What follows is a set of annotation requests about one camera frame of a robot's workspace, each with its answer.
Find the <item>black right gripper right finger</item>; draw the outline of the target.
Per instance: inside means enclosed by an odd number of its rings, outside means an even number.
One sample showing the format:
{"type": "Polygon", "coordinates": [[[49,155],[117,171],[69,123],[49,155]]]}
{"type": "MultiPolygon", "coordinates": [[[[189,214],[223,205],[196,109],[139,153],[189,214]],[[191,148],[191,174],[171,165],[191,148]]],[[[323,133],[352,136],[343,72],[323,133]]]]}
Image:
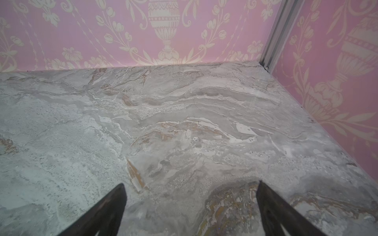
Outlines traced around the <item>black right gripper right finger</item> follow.
{"type": "Polygon", "coordinates": [[[285,232],[291,236],[325,235],[263,181],[259,182],[256,199],[267,236],[284,236],[285,232]]]}

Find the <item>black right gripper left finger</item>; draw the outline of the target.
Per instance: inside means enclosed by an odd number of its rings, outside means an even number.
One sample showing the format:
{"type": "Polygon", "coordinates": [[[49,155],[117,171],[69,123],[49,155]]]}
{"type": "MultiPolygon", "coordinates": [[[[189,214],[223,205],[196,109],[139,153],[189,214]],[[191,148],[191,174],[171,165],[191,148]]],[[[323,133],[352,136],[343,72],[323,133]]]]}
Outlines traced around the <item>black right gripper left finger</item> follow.
{"type": "Polygon", "coordinates": [[[125,186],[120,183],[59,235],[116,236],[126,203],[125,186]]]}

